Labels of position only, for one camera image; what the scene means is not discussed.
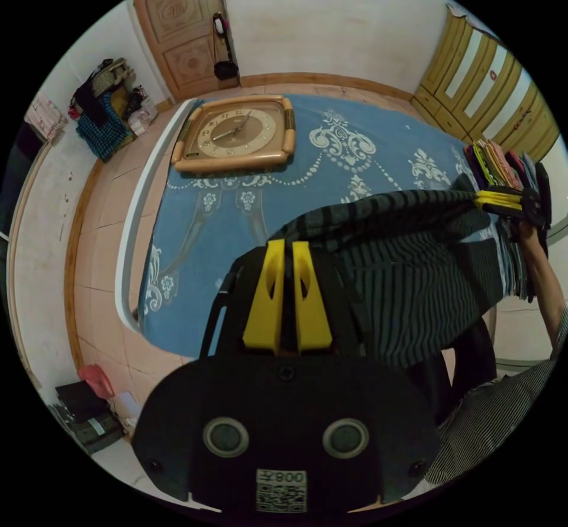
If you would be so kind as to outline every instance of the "blue bedspread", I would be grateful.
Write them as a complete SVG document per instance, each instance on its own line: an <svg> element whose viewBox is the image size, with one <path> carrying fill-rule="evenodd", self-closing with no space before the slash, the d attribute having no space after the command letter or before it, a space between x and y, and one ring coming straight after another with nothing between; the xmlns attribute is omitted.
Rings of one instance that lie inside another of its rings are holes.
<svg viewBox="0 0 568 527"><path fill-rule="evenodd" d="M233 261L311 209L393 190L447 189L473 174L463 143L413 117L349 101L287 96L296 151L281 170L201 177L170 167L141 285L155 346L197 358L212 301ZM493 224L469 239L497 237Z"/></svg>

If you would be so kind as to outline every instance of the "clock hand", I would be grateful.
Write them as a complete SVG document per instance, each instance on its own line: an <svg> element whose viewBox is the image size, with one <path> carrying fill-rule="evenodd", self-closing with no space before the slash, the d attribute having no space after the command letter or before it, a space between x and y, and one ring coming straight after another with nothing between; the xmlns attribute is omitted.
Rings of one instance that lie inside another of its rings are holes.
<svg viewBox="0 0 568 527"><path fill-rule="evenodd" d="M247 122L248 118L250 117L250 113L251 112L249 111L246 117L241 121L241 124L235 129L233 129L233 132L239 132L244 127L244 124Z"/></svg>
<svg viewBox="0 0 568 527"><path fill-rule="evenodd" d="M232 135L232 134L234 134L235 132L237 132L237 129L236 129L236 128L235 128L235 129L231 129L230 131L227 131L227 132L222 132L220 135L217 135L216 137L213 137L211 140L212 140L213 142L214 142L214 141L218 141L220 138L228 137L229 135Z"/></svg>

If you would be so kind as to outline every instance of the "carved door panel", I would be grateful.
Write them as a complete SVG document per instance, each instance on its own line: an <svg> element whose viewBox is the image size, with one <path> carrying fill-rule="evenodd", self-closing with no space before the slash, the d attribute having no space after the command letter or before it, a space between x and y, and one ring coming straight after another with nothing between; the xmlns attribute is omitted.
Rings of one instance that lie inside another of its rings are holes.
<svg viewBox="0 0 568 527"><path fill-rule="evenodd" d="M212 28L212 16L224 14L222 0L134 0L134 6L176 102L237 85L219 82L213 73L214 40L219 59L226 59Z"/></svg>

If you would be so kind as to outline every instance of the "wall clock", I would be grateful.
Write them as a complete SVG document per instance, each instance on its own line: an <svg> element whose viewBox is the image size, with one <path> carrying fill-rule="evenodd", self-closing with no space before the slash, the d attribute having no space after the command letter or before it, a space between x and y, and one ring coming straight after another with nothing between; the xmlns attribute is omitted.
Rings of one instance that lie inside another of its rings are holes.
<svg viewBox="0 0 568 527"><path fill-rule="evenodd" d="M290 100L251 95L211 101L182 126L172 152L179 172L270 168L293 154L296 124Z"/></svg>

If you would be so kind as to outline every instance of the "bed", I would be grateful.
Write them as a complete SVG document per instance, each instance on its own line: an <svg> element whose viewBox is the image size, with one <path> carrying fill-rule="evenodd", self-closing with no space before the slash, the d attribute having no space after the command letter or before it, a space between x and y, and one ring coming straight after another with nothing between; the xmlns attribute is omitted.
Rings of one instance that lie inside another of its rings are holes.
<svg viewBox="0 0 568 527"><path fill-rule="evenodd" d="M346 99L287 97L295 110L296 150L286 166L200 176L170 166L136 320L129 291L144 203L162 157L200 101L184 102L160 136L128 210L115 279L122 323L153 345L197 358L211 303L232 262L300 214L372 193L444 190L462 173L476 185L463 142L409 115ZM498 237L493 223L468 241L489 237Z"/></svg>

